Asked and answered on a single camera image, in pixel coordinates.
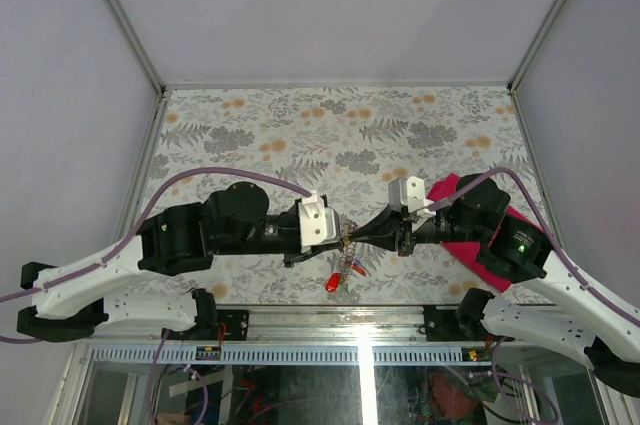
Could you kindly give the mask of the key bunch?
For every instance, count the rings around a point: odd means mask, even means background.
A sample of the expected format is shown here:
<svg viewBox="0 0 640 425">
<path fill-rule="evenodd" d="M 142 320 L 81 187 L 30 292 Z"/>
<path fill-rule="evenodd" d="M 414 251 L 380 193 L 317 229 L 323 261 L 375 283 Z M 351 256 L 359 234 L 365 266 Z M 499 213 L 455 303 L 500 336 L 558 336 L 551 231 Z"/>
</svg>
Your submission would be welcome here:
<svg viewBox="0 0 640 425">
<path fill-rule="evenodd" d="M 343 246 L 337 265 L 332 269 L 332 273 L 325 283 L 327 293 L 336 293 L 341 289 L 347 288 L 348 280 L 352 275 L 368 277 L 361 261 L 356 256 L 356 243 L 349 238 L 351 232 L 354 232 L 357 224 L 351 219 L 345 218 L 341 222 L 341 233 L 343 237 Z"/>
</svg>

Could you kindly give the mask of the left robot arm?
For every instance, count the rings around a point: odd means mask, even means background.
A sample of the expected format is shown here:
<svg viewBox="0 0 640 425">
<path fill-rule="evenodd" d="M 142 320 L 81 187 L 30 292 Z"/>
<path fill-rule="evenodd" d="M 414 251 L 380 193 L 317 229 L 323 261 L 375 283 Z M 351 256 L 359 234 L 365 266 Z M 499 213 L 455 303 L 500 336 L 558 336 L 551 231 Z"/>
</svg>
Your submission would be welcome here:
<svg viewBox="0 0 640 425">
<path fill-rule="evenodd" d="M 169 340 L 216 340 L 222 322 L 212 293 L 134 294 L 131 287 L 211 268 L 217 256 L 280 255 L 286 266 L 341 245 L 339 216 L 312 193 L 271 215 L 266 192 L 237 182 L 207 200 L 174 206 L 146 219 L 134 235 L 73 264 L 30 262 L 23 288 L 36 294 L 19 311 L 16 330 L 63 343 L 95 333 L 150 332 Z"/>
</svg>

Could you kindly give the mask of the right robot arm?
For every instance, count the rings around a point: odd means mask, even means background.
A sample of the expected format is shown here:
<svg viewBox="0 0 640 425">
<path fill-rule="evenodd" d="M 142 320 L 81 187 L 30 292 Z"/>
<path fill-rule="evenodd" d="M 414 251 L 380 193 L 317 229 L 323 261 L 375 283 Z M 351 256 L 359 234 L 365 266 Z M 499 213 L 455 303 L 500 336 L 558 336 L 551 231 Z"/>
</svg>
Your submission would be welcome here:
<svg viewBox="0 0 640 425">
<path fill-rule="evenodd" d="M 560 307 L 565 318 L 525 312 L 508 300 L 474 289 L 456 311 L 467 339 L 484 333 L 512 337 L 570 358 L 608 387 L 639 394 L 639 309 L 591 277 L 569 258 L 542 218 L 531 223 L 509 214 L 511 198 L 493 172 L 460 177 L 438 200 L 421 180 L 389 185 L 389 204 L 352 232 L 363 242 L 409 256 L 422 244 L 475 244 L 474 263 Z"/>
</svg>

